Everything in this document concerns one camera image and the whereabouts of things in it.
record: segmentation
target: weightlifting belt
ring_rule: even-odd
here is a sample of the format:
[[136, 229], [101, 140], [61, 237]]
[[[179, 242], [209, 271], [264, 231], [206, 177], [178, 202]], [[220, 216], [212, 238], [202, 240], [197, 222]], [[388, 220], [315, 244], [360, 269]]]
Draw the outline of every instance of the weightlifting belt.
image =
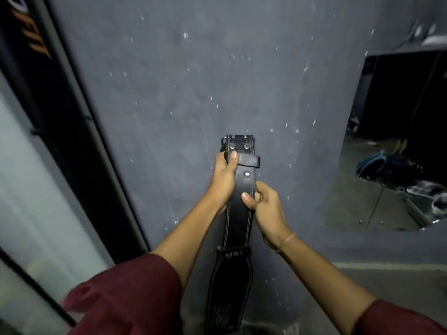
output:
[[217, 248], [217, 263], [210, 279], [205, 331], [227, 334], [240, 326], [253, 276], [249, 246], [253, 212], [240, 198], [243, 192], [254, 197], [255, 168], [260, 158], [254, 154], [253, 135], [227, 135], [221, 151], [227, 163], [232, 151], [239, 153], [235, 189], [227, 203], [222, 246]]

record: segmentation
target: gray wall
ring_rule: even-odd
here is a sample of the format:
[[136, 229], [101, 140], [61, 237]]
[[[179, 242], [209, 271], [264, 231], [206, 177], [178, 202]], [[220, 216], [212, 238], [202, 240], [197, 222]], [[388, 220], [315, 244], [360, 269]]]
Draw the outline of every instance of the gray wall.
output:
[[[293, 230], [330, 259], [447, 262], [435, 229], [362, 234], [322, 222], [365, 55], [389, 52], [418, 16], [436, 21], [444, 2], [50, 1], [152, 247], [204, 194], [221, 137], [249, 133], [258, 178], [280, 192]], [[217, 220], [184, 315], [203, 315], [221, 231]], [[251, 244], [245, 318], [293, 323], [304, 289], [256, 227]]]

